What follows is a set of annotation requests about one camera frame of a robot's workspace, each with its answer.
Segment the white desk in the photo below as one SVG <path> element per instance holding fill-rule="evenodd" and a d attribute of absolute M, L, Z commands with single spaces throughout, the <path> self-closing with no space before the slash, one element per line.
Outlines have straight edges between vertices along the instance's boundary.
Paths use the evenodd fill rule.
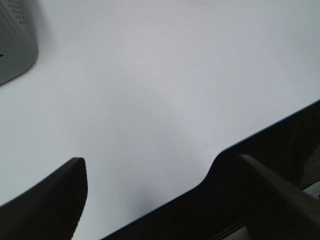
<path fill-rule="evenodd" d="M 0 87 L 0 204 L 71 157 L 100 239 L 192 189 L 223 149 L 320 98 L 318 0 L 42 0 L 39 57 Z"/>

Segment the white table surface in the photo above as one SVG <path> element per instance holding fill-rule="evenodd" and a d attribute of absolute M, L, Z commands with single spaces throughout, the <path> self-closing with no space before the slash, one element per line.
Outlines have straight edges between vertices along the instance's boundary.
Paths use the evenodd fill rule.
<path fill-rule="evenodd" d="M 0 86 L 0 204 L 71 157 L 100 239 L 320 98 L 318 0 L 29 0 L 39 57 Z"/>

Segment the speaker grille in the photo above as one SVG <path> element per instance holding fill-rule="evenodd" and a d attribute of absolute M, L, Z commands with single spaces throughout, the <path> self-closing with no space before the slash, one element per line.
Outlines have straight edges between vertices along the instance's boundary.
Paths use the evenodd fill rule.
<path fill-rule="evenodd" d="M 15 15 L 17 21 L 24 25 L 26 24 L 26 16 L 23 4 L 21 0 L 5 0 L 7 2 L 9 8 L 11 9 L 12 13 Z"/>

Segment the gray plastic device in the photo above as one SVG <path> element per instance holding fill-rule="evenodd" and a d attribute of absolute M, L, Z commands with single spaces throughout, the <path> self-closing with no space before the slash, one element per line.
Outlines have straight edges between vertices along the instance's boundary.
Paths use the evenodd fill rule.
<path fill-rule="evenodd" d="M 0 0 L 0 84 L 28 70 L 38 45 L 22 0 Z"/>

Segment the perforated holes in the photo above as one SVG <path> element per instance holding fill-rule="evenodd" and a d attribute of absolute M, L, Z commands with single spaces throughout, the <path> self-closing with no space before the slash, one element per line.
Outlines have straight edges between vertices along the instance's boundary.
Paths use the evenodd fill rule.
<path fill-rule="evenodd" d="M 5 0 L 20 24 L 26 24 L 26 16 L 21 0 Z"/>

